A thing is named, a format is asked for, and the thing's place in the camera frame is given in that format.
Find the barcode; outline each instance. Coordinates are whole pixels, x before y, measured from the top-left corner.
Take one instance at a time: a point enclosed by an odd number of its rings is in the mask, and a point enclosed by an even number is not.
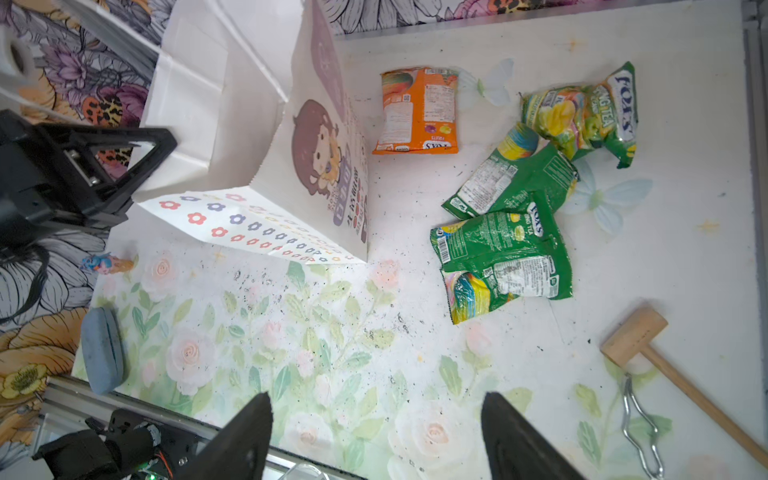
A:
[[[438,237],[437,248],[440,250],[440,261],[447,263],[451,261],[451,254],[448,252],[448,239],[445,237]]]

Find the green candy bag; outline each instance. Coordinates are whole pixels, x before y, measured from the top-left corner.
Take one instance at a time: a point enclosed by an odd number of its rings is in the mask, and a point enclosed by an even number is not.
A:
[[[576,169],[532,128],[516,124],[464,185],[442,207],[466,220],[488,212],[516,211],[530,192],[545,194],[556,211],[576,186]]]
[[[628,61],[596,85],[570,85],[523,98],[523,118],[555,143],[569,160],[606,147],[619,168],[632,165],[637,149],[637,91]]]
[[[518,296],[573,296],[571,261],[545,195],[531,192],[518,213],[492,212],[432,229],[432,248],[454,324]]]

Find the mallet handle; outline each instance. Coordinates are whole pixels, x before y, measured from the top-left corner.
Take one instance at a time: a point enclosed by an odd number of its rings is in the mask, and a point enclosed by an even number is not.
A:
[[[750,455],[752,455],[755,460],[760,462],[763,467],[768,468],[768,452],[762,445],[752,440],[752,438],[747,435],[747,433],[743,431],[736,423],[734,423],[733,420],[728,417],[728,415],[723,413],[722,410],[718,409],[715,404],[713,404],[698,388],[694,386],[693,383],[689,382],[685,377],[683,377],[680,372],[678,372],[677,369],[674,368],[667,360],[665,360],[663,356],[654,350],[653,347],[650,345],[645,346],[641,350],[641,353],[645,355],[645,358],[650,360],[650,362],[653,363],[656,368],[658,368],[659,371],[662,372],[672,383],[674,383],[677,388],[688,395],[688,398],[693,400],[694,403],[704,411],[704,413],[709,415],[712,420],[723,427],[723,430],[725,430],[728,435],[733,437],[733,439],[736,440],[739,445],[744,447],[744,449]]]

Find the snack package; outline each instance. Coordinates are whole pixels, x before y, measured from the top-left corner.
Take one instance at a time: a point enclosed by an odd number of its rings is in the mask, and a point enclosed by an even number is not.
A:
[[[576,169],[555,145],[518,123],[442,207],[457,218],[515,211],[531,191],[545,194],[554,212],[576,187]]]
[[[605,146],[632,164],[637,130],[634,66],[627,62],[597,85],[568,86],[523,99],[525,123],[552,140],[569,160]]]
[[[518,213],[493,212],[430,232],[454,324],[517,296],[572,293],[571,261],[542,192]]]
[[[382,74],[384,131],[375,155],[456,154],[458,72],[415,67]]]

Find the metal clamp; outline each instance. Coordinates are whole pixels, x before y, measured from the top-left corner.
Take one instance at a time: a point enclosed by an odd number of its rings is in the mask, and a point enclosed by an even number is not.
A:
[[[629,405],[630,400],[632,400],[634,408],[637,410],[637,412],[640,413],[643,419],[648,422],[648,425],[651,427],[650,450],[653,452],[654,459],[656,460],[657,469],[655,472],[652,472],[648,467],[643,448],[639,443],[637,443],[637,440],[634,439],[632,434],[629,433],[629,421],[632,415]],[[659,428],[656,427],[654,420],[640,407],[640,403],[637,402],[637,397],[634,396],[634,391],[632,390],[632,375],[629,373],[627,374],[626,382],[624,382],[624,421],[621,423],[621,431],[624,433],[624,436],[627,437],[627,440],[629,440],[632,446],[637,450],[637,454],[640,456],[640,464],[645,471],[645,475],[648,475],[650,480],[664,480],[664,464],[661,462],[659,449],[656,445],[656,442],[659,439]]]

